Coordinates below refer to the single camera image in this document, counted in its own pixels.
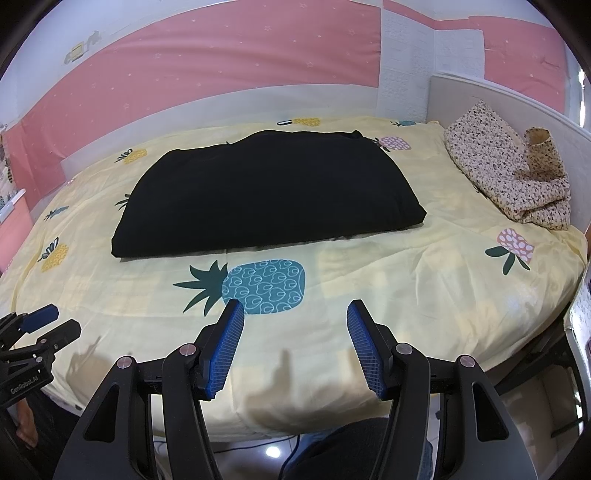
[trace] blue pineapple print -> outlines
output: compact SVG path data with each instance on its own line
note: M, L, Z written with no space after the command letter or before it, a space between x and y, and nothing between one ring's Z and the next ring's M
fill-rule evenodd
M413 125L416 125L417 123L412 121L412 120L401 120L399 122L392 122L390 120L390 123L393 125L396 125L397 127L411 127Z
M191 275L197 281L175 283L175 287L201 290L183 310L186 312L203 299L207 315L221 298L224 303L238 299L244 305L244 313L278 313L297 307L304 298L306 272L294 260L267 260L234 267L228 272L228 264L221 269L217 260L209 270L198 270L189 265Z
M68 208L70 208L69 205L66 205L65 207L59 207L56 208L55 210L51 210L44 218L45 221L51 220L52 218L55 217L55 215L59 215L61 212L65 212Z

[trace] white headboard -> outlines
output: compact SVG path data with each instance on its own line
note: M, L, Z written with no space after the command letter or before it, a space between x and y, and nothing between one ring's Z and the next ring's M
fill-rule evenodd
M496 83L436 73L431 77L427 120L447 128L478 100L484 100L517 133L530 127L550 130L569 174L571 223L585 232L591 223L591 133L569 118Z

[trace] pink pineapple print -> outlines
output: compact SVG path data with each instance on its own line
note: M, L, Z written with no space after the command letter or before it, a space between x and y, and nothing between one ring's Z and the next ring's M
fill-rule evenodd
M530 270L529 264L534 256L535 247L525 241L525 238L512 228L507 228L499 233L496 241L500 246L489 248L485 253L489 257L504 257L506 254L509 254L503 265L503 275L509 273L509 270L511 270L511 267L515 263L515 259L519 261L523 268Z
M389 152L389 149L392 150L410 150L411 146L408 145L402 138L400 137L382 137L378 139L376 137L373 142L383 148L386 152Z

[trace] black cloth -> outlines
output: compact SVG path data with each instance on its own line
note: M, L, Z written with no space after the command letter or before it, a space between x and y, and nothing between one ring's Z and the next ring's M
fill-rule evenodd
M43 480L51 480L79 417L58 406L39 390L27 395L27 403L33 411L39 442L35 448L29 449L19 440L21 452Z
M358 131L262 131L162 156L131 193L112 254L316 241L400 230L425 215L397 165Z
M388 419L357 421L310 445L285 472L284 480L367 480L384 439ZM433 475L433 446L425 442L419 478Z

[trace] yellow pineapple print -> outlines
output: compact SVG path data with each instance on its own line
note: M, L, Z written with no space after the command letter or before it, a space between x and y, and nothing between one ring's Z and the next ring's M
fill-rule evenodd
M117 160L115 160L115 163L121 160L124 161L123 163L132 163L133 161L136 161L138 158L145 157L147 154L148 151L145 148L141 148L140 150L134 150L133 148L130 148L129 150L119 155L119 157L117 157Z
M53 267L57 267L64 261L68 253L69 247L66 244L60 243L60 238L57 236L56 239L49 244L49 247L45 250L45 253L41 255L38 262L43 260L41 265L41 271L45 272Z
M294 118L292 122L307 127L317 127L320 125L320 118Z
M277 122L277 125L300 124L306 127L317 127L320 125L320 118L293 118L292 120L285 120L284 122Z

